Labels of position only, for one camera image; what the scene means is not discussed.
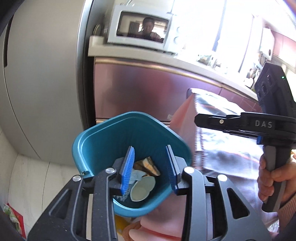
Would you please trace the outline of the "right hand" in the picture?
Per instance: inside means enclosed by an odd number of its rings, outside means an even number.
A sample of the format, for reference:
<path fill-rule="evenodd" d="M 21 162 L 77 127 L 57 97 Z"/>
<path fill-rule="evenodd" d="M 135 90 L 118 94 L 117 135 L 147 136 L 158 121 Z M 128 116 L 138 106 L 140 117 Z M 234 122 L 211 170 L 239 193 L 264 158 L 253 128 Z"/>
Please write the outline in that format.
<path fill-rule="evenodd" d="M 258 197 L 261 201 L 266 201 L 274 193 L 275 182 L 286 181 L 285 190 L 281 199 L 281 206 L 286 204 L 295 195 L 295 159 L 290 158 L 287 164 L 271 172 L 266 169 L 264 155 L 259 160 L 259 176 L 257 178 Z"/>

